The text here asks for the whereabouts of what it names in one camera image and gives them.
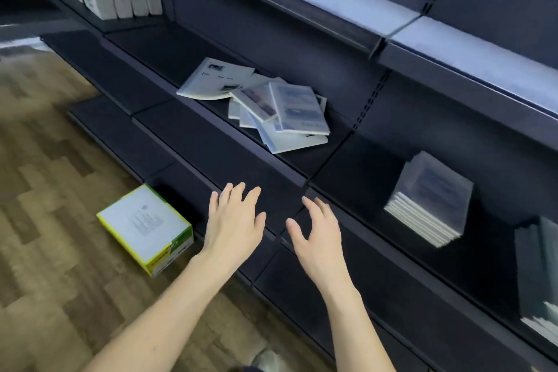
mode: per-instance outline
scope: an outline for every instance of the left hand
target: left hand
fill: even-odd
[[[207,254],[231,275],[250,257],[262,241],[266,213],[255,215],[255,204],[260,187],[242,194],[246,184],[225,186],[221,196],[213,192],[209,201],[209,220],[205,231],[204,248]]]

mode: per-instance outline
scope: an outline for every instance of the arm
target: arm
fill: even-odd
[[[312,218],[306,240],[299,225],[287,220],[296,255],[328,308],[337,369],[340,372],[395,372],[353,285],[343,257],[341,231],[329,205],[304,197]]]
[[[97,354],[85,372],[168,372],[200,316],[220,288],[252,254],[266,214],[255,216],[260,188],[242,201],[244,183],[212,193],[204,248],[164,294]]]

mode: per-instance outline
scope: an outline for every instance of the finger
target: finger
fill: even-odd
[[[337,220],[337,218],[335,217],[335,214],[331,210],[331,207],[329,207],[329,205],[327,203],[324,203],[321,199],[319,199],[317,197],[314,199],[314,202],[320,208],[321,213],[323,213],[323,215],[324,215],[324,218]]]
[[[244,193],[244,189],[246,188],[246,184],[241,182],[239,185],[233,188],[233,191],[230,192],[230,199],[229,201],[241,202],[242,201],[242,193]]]
[[[229,182],[225,185],[225,188],[221,192],[221,196],[219,197],[219,207],[225,206],[230,199],[230,192],[233,189],[233,185]]]
[[[266,227],[267,213],[261,212],[254,220],[254,229],[258,234],[263,235],[263,229]]]
[[[245,202],[248,202],[250,204],[253,204],[255,206],[256,202],[258,201],[258,198],[260,196],[260,193],[262,192],[262,189],[260,187],[254,187],[252,188],[248,194],[246,195],[246,197],[244,198]]]
[[[312,227],[314,227],[315,224],[324,219],[324,214],[321,213],[321,209],[308,197],[303,197],[303,204],[310,212],[310,217],[312,218]]]
[[[218,200],[219,195],[216,191],[211,192],[211,197],[209,198],[209,216],[213,215],[213,213],[217,212],[217,207],[219,207]]]
[[[296,250],[302,249],[308,240],[304,238],[303,231],[300,229],[300,225],[294,219],[287,219],[286,221],[287,231],[291,236],[292,245],[295,247]]]

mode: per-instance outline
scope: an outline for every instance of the booklet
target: booklet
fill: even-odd
[[[229,119],[240,119],[241,118],[241,105],[234,99],[229,99]]]
[[[277,117],[284,133],[329,135],[324,113],[311,87],[270,82]]]
[[[176,94],[199,100],[226,99],[231,90],[246,84],[253,73],[254,68],[206,58]]]
[[[254,116],[251,116],[251,118],[260,133],[263,143],[266,144],[272,154],[303,149],[304,147],[317,146],[318,144],[328,142],[328,138],[324,135],[278,133],[272,122],[260,122]]]
[[[272,120],[277,116],[277,112],[269,83],[284,83],[285,80],[279,77],[267,78],[259,74],[254,74],[252,77],[242,88],[230,92],[230,95],[260,122]]]
[[[252,121],[252,116],[250,116],[250,112],[243,106],[241,106],[240,126],[241,128],[256,128],[254,121]]]

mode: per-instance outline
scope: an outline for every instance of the parquet floor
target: parquet floor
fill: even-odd
[[[95,213],[137,183],[65,115],[97,94],[54,53],[0,52],[0,371],[80,370],[187,263],[152,279]],[[222,372],[266,346],[285,371],[331,370],[235,278],[176,371]]]

